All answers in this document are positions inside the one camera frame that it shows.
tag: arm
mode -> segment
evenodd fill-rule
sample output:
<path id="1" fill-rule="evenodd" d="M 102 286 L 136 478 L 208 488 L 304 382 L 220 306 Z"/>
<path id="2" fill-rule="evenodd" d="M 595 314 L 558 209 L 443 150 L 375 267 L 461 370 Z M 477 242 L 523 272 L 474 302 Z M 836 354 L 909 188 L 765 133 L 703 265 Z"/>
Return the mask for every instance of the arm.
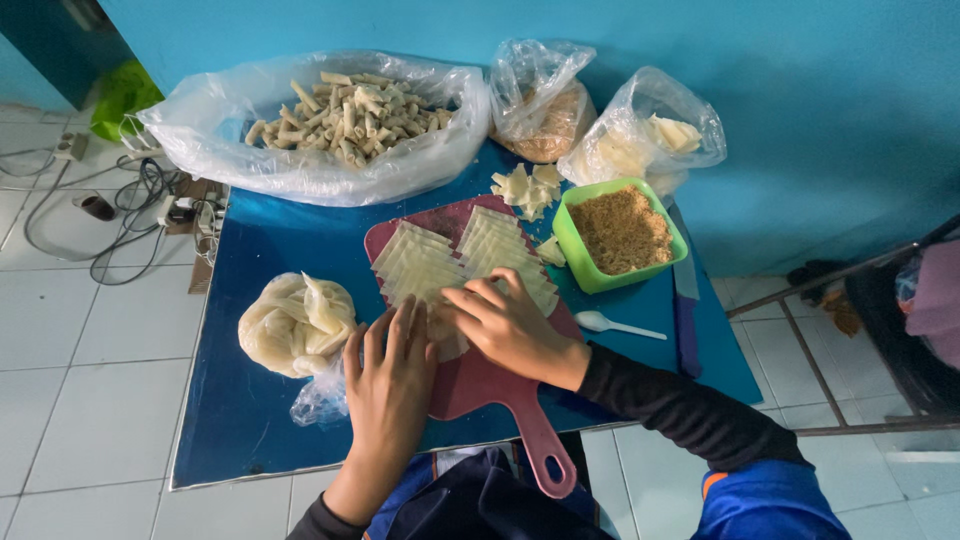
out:
<path id="1" fill-rule="evenodd" d="M 357 328 L 344 347 L 353 444 L 337 478 L 310 505 L 288 540 L 363 536 L 417 449 L 436 369 L 436 351 L 427 344 L 426 305 L 415 303 L 412 296 L 398 309 L 388 309 L 369 330 L 365 325 Z"/>
<path id="2" fill-rule="evenodd" d="M 443 289 L 453 307 L 441 311 L 491 361 L 640 420 L 714 471 L 762 459 L 809 465 L 796 435 L 762 413 L 692 380 L 563 337 L 540 314 L 516 271 L 497 268 L 491 279 L 506 281 L 507 292 L 473 280 L 465 289 Z"/>
<path id="3" fill-rule="evenodd" d="M 622 416 L 636 418 L 677 446 L 729 472 L 762 459 L 809 465 L 797 435 L 763 413 L 661 369 L 590 343 L 591 357 L 577 393 Z"/>

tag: ground filling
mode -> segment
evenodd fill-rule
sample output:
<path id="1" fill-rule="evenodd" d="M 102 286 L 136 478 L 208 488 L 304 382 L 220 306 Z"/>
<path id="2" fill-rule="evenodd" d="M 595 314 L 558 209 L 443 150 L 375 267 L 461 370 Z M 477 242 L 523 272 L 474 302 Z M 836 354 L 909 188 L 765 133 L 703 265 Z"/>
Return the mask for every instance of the ground filling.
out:
<path id="1" fill-rule="evenodd" d="M 615 276 L 673 260 L 673 236 L 646 196 L 628 185 L 569 207 L 594 264 Z"/>

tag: pink cutting board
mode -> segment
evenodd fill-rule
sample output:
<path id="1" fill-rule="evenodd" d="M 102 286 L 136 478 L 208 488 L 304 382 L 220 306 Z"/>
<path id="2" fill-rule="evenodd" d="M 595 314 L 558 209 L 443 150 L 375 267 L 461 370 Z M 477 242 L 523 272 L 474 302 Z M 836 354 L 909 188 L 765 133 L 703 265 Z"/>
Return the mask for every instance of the pink cutting board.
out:
<path id="1" fill-rule="evenodd" d="M 401 219 L 446 236 L 453 240 L 453 246 L 456 246 L 475 205 L 515 215 L 513 209 L 507 206 L 503 199 L 491 194 L 392 219 L 374 225 L 367 231 L 367 236 L 364 238 L 367 256 L 371 262 L 376 260 L 383 247 L 387 245 L 387 241 L 394 235 L 397 223 Z M 536 252 L 527 233 L 523 233 L 523 238 L 527 241 L 527 249 L 535 255 Z M 376 280 L 380 286 L 383 286 L 383 280 L 380 278 Z M 557 307 L 547 320 L 561 335 L 583 341 L 584 337 L 580 334 L 580 329 L 563 299 L 557 303 Z M 429 412 L 430 416 L 437 420 L 453 420 L 483 405 L 506 406 L 514 415 L 520 437 L 523 439 L 523 446 L 533 464 L 534 476 L 537 478 L 540 490 L 554 499 L 562 499 L 573 491 L 577 481 L 577 471 L 560 443 L 560 439 L 557 438 L 557 433 L 550 426 L 546 414 L 540 408 L 540 402 L 537 401 L 539 385 L 538 380 L 526 379 L 491 363 L 471 345 L 462 356 L 444 362 L 438 368 Z M 560 465 L 561 477 L 558 481 L 554 481 L 547 473 L 546 461 L 549 457 L 556 459 Z"/>

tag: person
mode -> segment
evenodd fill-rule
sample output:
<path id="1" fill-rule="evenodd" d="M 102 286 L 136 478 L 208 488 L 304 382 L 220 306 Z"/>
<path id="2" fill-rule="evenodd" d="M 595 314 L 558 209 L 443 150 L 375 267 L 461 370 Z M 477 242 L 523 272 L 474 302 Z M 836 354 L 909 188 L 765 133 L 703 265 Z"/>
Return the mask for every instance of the person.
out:
<path id="1" fill-rule="evenodd" d="M 494 284 L 500 280 L 505 291 Z M 449 305 L 437 305 L 438 313 L 490 361 L 637 419 L 703 458 L 709 472 L 693 538 L 850 538 L 796 435 L 762 413 L 596 343 L 560 336 L 515 270 L 497 268 L 489 279 L 441 293 Z M 437 367 L 423 301 L 404 299 L 369 328 L 361 325 L 344 360 L 353 444 L 289 539 L 354 539 L 365 531 L 370 538 L 610 538 L 516 479 L 496 448 L 410 487 Z M 385 513 L 389 523 L 374 530 L 372 520 Z"/>

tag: blue wall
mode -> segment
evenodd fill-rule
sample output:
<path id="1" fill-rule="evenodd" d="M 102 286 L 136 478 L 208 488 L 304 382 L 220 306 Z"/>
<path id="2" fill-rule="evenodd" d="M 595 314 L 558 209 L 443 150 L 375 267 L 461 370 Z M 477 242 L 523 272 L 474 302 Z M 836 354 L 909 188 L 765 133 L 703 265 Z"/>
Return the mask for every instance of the blue wall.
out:
<path id="1" fill-rule="evenodd" d="M 0 99 L 44 110 L 70 112 L 80 109 L 97 77 L 133 58 L 133 52 L 118 33 L 84 31 L 57 1 L 0 2 L 0 34 L 61 96 L 59 102 L 29 94 L 28 99 L 17 101 L 12 99 L 13 92 L 4 91 L 0 92 Z M 8 77 L 7 66 L 2 65 L 5 79 L 23 73 L 13 71 Z M 28 92 L 31 84 L 30 78 L 0 83 Z"/>
<path id="2" fill-rule="evenodd" d="M 956 2 L 101 4 L 164 92 L 283 54 L 374 48 L 487 64 L 504 38 L 562 37 L 597 48 L 582 79 L 602 106 L 656 65 L 706 97 L 727 132 L 727 161 L 678 193 L 715 276 L 863 257 L 960 211 Z"/>
<path id="3" fill-rule="evenodd" d="M 71 110 L 70 102 L 0 35 L 0 103 L 16 103 L 43 110 Z"/>

